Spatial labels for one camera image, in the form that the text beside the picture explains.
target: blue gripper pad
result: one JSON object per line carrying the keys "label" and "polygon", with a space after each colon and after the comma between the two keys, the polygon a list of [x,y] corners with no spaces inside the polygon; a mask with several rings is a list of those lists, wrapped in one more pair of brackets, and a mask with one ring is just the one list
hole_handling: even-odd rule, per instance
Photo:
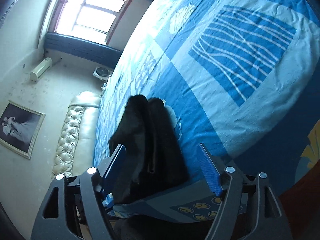
{"label": "blue gripper pad", "polygon": [[197,146],[197,158],[198,163],[201,167],[202,173],[207,181],[207,184],[211,192],[215,193],[216,196],[220,196],[223,192],[220,184],[220,174],[212,163],[212,160],[208,156],[207,152],[201,144]]}

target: white wall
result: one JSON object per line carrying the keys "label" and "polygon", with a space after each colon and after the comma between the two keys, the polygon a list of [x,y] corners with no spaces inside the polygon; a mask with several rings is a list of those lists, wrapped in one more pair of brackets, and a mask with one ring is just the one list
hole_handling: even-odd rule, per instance
{"label": "white wall", "polygon": [[131,34],[151,3],[151,0],[132,0],[120,19],[108,46],[121,51],[124,50]]}
{"label": "white wall", "polygon": [[[0,113],[9,99],[39,111],[36,105],[42,99],[35,97],[33,91],[36,91],[36,84],[30,86],[30,90],[24,88],[28,85],[26,78],[30,70],[43,57],[43,49],[37,47],[49,2],[50,0],[18,0],[0,29]],[[45,154],[45,150],[38,140],[30,161],[0,145],[0,201],[13,224],[26,239],[30,238],[35,214],[50,183],[49,177],[33,174],[36,169],[45,172],[48,168],[46,163],[39,165],[34,161],[42,154]],[[28,197],[31,191],[34,192],[32,198]]]}
{"label": "white wall", "polygon": [[[55,58],[54,52],[48,56]],[[0,200],[26,240],[30,239],[36,214],[51,183],[53,158],[68,105],[83,91],[102,92],[103,82],[92,75],[94,68],[90,61],[70,62],[68,55],[62,55],[62,60],[50,67],[39,82],[31,81],[30,72],[24,71],[12,89],[10,100],[46,115],[30,160],[0,147]]]}

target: black and white photo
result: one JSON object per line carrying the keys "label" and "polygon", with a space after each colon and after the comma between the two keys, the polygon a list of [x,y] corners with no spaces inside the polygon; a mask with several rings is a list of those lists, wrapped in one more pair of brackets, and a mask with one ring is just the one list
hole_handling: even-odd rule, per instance
{"label": "black and white photo", "polygon": [[9,101],[0,118],[0,143],[30,159],[44,114]]}

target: air conditioner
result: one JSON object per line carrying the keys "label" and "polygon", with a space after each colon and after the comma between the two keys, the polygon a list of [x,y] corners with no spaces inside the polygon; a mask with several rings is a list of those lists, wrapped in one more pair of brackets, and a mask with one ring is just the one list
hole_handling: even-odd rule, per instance
{"label": "air conditioner", "polygon": [[46,57],[38,66],[36,66],[30,73],[30,79],[38,82],[42,74],[52,66],[52,59]]}
{"label": "air conditioner", "polygon": [[96,69],[93,72],[93,75],[96,78],[99,78],[100,80],[105,81],[106,83],[108,82],[112,74],[113,71],[107,70],[104,67],[96,67]]}

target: red fabric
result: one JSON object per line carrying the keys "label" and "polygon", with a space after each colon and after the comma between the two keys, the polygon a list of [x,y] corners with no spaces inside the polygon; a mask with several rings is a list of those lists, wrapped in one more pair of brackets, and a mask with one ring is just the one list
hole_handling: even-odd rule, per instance
{"label": "red fabric", "polygon": [[299,237],[320,208],[320,162],[279,196],[293,238]]}

